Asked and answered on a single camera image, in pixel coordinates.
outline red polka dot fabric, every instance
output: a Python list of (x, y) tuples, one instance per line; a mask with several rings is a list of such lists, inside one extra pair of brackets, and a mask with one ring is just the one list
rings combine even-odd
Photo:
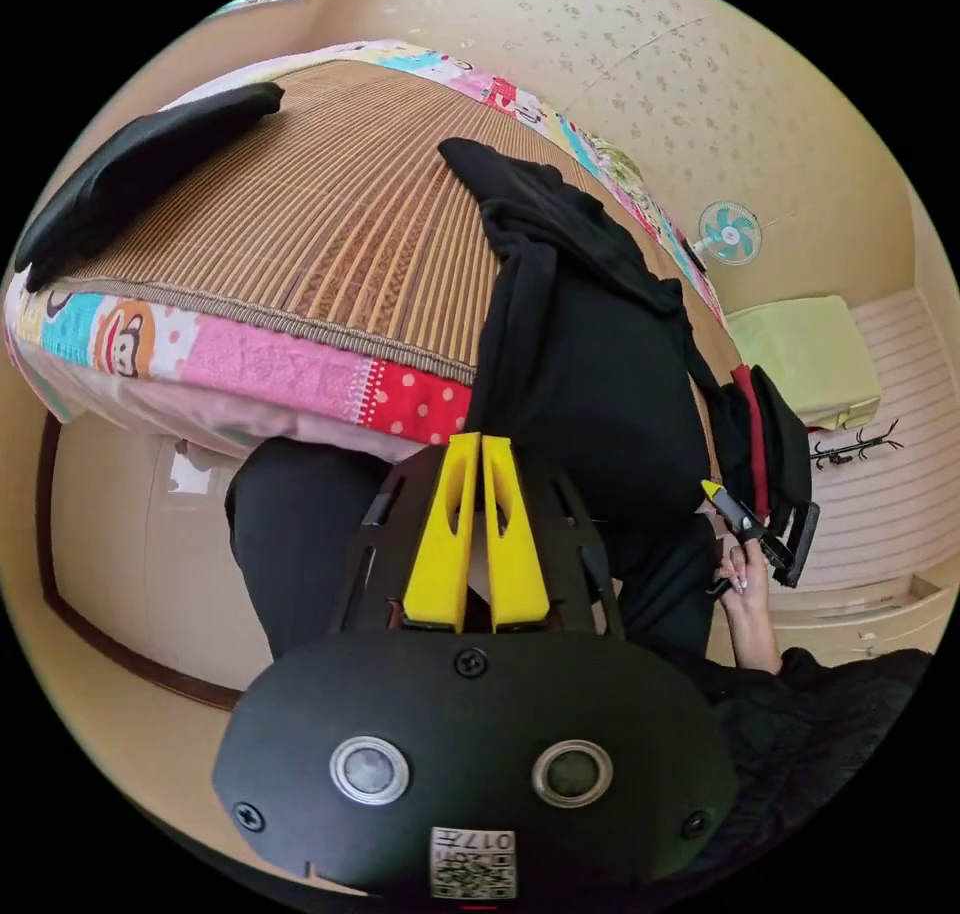
[(375, 360), (357, 423), (421, 444), (446, 444), (463, 430), (469, 406), (464, 384)]

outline red strap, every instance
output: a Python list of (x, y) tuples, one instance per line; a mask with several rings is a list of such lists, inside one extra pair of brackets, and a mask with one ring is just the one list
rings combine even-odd
[(753, 473), (753, 513), (764, 521), (770, 515), (770, 484), (767, 480), (767, 450), (763, 440), (763, 418), (753, 390), (750, 368), (741, 364), (730, 372), (750, 405), (750, 470)]

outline colorful bedsheet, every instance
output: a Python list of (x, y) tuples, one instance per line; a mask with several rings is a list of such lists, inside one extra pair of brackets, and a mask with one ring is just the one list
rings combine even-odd
[[(399, 41), (357, 42), (251, 65), (174, 104), (344, 57), (442, 83), (557, 144), (674, 258), (724, 324), (713, 288), (632, 162), (612, 159), (614, 149), (538, 98), (464, 61)], [(245, 456), (264, 437), (284, 435), (394, 461), (422, 444), (446, 443), (464, 424), (470, 389), (423, 371), (129, 298), (29, 295), (25, 278), (26, 272), (16, 275), (8, 287), (4, 337), (14, 363), (62, 423), (89, 408), (234, 456)]]

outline yellow-green towel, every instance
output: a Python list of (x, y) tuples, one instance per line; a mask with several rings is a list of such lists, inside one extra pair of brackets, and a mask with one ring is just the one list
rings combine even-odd
[(880, 382), (843, 298), (776, 301), (727, 320), (743, 362), (762, 367), (808, 427), (862, 427), (876, 414)]

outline bed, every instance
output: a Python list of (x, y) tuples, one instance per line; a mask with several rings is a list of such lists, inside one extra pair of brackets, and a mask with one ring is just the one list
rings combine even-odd
[[(11, 278), (10, 356), (61, 423), (93, 411), (241, 459), (278, 435), (392, 462), (446, 443), (467, 414), (497, 269), (475, 208), (435, 163), (437, 138), (454, 132), (554, 163), (598, 197), (654, 273), (681, 279), (695, 333), (719, 335), (705, 356), (729, 378), (736, 348), (682, 233), (628, 158), (543, 100), (391, 40), (264, 61), (169, 106), (268, 80), (285, 88), (286, 126), (178, 187), (193, 198), (186, 220), (163, 226), (168, 198), (49, 288)], [(316, 263), (283, 281), (307, 263), (306, 248), (290, 262), (297, 238)]]

